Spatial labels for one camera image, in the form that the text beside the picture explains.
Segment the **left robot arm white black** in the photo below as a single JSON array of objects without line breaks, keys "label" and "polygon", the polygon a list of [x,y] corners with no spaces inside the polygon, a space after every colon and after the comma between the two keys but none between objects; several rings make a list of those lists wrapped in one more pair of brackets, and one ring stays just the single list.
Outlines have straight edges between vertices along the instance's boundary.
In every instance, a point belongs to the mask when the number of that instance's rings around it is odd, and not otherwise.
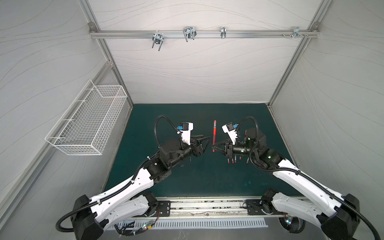
[{"label": "left robot arm white black", "polygon": [[74,233],[77,240],[97,240],[106,229],[124,219],[152,215],[158,201],[149,189],[166,179],[185,159],[203,155],[210,139],[197,135],[190,144],[169,140],[125,181],[91,198],[77,198],[73,210],[56,222],[56,230]]}]

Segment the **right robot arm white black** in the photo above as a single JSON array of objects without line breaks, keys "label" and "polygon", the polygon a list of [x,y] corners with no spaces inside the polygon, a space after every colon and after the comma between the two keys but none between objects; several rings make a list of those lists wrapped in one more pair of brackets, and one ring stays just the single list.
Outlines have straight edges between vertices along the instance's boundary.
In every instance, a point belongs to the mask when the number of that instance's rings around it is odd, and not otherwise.
[{"label": "right robot arm white black", "polygon": [[360,201],[355,196],[333,191],[302,172],[281,154],[268,148],[266,137],[258,128],[249,129],[241,142],[239,128],[239,125],[223,125],[222,130],[229,139],[217,142],[213,149],[227,159],[247,157],[258,170],[272,174],[306,197],[305,201],[297,200],[269,190],[260,202],[265,214],[281,212],[297,217],[320,228],[330,240],[352,240],[360,222],[368,226],[374,239],[381,238],[373,224],[360,213]]}]

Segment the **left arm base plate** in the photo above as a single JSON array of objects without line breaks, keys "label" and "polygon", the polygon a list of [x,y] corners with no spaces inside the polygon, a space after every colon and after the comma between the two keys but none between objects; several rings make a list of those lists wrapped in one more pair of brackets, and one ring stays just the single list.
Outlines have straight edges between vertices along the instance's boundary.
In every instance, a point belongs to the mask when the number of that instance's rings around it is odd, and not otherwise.
[{"label": "left arm base plate", "polygon": [[159,201],[149,204],[148,210],[144,213],[145,217],[169,217],[171,211],[171,201]]}]

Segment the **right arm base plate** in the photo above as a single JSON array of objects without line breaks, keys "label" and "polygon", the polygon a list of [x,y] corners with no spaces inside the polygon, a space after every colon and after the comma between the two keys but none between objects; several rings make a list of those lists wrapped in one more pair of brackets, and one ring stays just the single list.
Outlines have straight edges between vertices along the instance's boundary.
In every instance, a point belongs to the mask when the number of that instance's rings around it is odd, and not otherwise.
[{"label": "right arm base plate", "polygon": [[247,211],[247,214],[250,216],[261,216],[261,215],[277,215],[278,212],[272,205],[270,201],[251,199],[245,200],[242,205],[242,208]]}]

